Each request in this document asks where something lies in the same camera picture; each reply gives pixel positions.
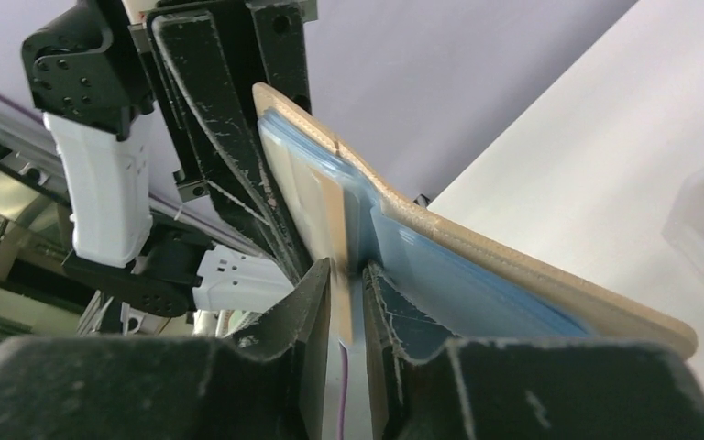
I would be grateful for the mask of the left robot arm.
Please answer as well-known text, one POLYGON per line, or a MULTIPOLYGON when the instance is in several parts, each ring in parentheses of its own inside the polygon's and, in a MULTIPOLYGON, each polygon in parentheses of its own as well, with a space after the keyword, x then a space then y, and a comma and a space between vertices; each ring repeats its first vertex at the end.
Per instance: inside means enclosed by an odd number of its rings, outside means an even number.
POLYGON ((222 308, 239 292, 290 292, 311 267, 258 132, 252 88, 311 106, 303 26, 313 1, 79 1, 23 44, 71 198, 66 273, 157 316, 222 308), (155 217, 148 138, 162 117, 180 185, 265 258, 155 217))

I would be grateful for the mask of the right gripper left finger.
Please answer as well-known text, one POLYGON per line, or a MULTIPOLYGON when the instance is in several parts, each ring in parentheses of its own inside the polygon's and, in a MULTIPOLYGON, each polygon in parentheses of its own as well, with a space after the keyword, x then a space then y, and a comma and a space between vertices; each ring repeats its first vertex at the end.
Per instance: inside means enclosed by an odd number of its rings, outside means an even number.
POLYGON ((330 269, 224 338, 7 339, 0 439, 320 438, 330 269))

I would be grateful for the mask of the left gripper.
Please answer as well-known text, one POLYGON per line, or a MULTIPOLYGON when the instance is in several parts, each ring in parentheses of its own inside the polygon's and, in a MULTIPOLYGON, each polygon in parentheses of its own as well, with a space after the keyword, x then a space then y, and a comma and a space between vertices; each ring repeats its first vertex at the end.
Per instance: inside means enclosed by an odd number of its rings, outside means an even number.
POLYGON ((184 201, 207 195, 219 217, 273 258, 289 281, 312 259, 262 147, 252 88, 311 108, 303 22, 314 1, 129 1, 127 17, 180 167, 184 201))

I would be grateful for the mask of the beige card holder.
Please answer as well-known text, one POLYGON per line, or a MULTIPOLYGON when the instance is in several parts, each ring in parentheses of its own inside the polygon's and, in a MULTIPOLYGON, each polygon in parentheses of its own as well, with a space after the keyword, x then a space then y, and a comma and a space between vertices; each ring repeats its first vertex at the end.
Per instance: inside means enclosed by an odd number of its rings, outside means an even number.
POLYGON ((261 143, 265 135, 287 141, 344 190, 353 296, 375 262, 410 304, 460 336, 610 336, 654 341, 683 358, 696 352, 688 324, 408 200, 288 97, 264 83, 252 91, 261 143))

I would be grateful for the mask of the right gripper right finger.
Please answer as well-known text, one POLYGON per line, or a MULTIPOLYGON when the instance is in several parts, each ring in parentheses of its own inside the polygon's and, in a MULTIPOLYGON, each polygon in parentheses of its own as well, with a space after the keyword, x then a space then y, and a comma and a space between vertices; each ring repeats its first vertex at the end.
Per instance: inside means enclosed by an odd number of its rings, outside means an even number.
POLYGON ((362 273, 375 439, 704 439, 704 393, 657 344, 465 338, 362 273))

